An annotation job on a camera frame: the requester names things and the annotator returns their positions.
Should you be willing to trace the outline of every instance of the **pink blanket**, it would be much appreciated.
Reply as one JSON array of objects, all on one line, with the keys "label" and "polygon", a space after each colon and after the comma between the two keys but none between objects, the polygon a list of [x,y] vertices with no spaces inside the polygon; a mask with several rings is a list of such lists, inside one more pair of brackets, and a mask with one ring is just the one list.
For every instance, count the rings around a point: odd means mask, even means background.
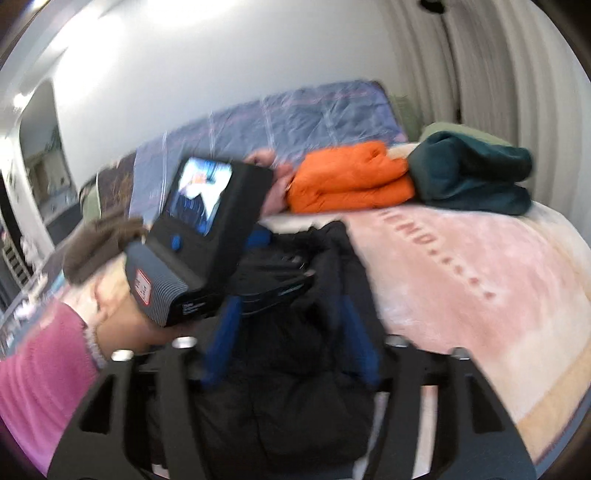
[{"label": "pink blanket", "polygon": [[[335,218],[387,329],[426,350],[467,347],[540,460],[591,384],[591,251],[571,224],[538,204],[521,219],[402,205],[268,224],[285,232]],[[425,388],[415,475],[429,470],[435,405]]]}]

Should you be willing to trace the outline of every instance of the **hand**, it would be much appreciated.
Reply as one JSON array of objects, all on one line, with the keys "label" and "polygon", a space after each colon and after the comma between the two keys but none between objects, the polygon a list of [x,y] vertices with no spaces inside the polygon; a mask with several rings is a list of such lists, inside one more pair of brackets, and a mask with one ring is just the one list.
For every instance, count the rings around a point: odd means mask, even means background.
[{"label": "hand", "polygon": [[106,359],[116,350],[144,353],[151,345],[165,345],[191,335],[194,322],[162,328],[144,315],[131,294],[97,328],[96,341]]},{"label": "hand", "polygon": [[[247,156],[244,162],[271,167],[275,164],[275,151],[270,148],[261,148]],[[265,202],[262,205],[261,217],[280,213],[287,208],[285,194],[295,175],[294,168],[288,163],[278,163],[274,167],[273,185]]]}]

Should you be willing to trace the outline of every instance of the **pink sweater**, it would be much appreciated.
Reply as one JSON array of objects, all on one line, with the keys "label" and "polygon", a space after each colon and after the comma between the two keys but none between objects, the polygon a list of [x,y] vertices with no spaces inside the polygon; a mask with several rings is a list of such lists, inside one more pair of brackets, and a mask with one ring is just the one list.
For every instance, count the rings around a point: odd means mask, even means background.
[{"label": "pink sweater", "polygon": [[0,362],[0,416],[44,475],[98,374],[86,348],[82,319],[63,303],[53,308],[51,324]]}]

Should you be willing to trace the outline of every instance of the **red label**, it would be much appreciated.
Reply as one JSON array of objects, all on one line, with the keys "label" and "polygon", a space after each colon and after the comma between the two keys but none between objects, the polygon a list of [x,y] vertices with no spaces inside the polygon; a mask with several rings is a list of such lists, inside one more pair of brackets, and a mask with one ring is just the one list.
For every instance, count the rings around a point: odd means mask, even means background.
[{"label": "red label", "polygon": [[152,292],[152,285],[148,277],[139,268],[135,273],[135,291],[142,299],[146,306],[150,305],[150,293]]}]

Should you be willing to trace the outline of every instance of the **blue quilted mattress cover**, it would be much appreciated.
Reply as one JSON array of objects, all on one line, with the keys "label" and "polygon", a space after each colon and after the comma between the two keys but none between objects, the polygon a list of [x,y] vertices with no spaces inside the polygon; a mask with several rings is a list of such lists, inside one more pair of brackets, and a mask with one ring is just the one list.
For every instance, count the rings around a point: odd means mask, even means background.
[{"label": "blue quilted mattress cover", "polygon": [[309,151],[369,140],[408,141],[384,91],[364,80],[302,88],[213,112],[137,149],[129,215],[141,215],[146,223],[156,219],[187,153],[239,159],[271,147],[278,159],[298,165]]}]

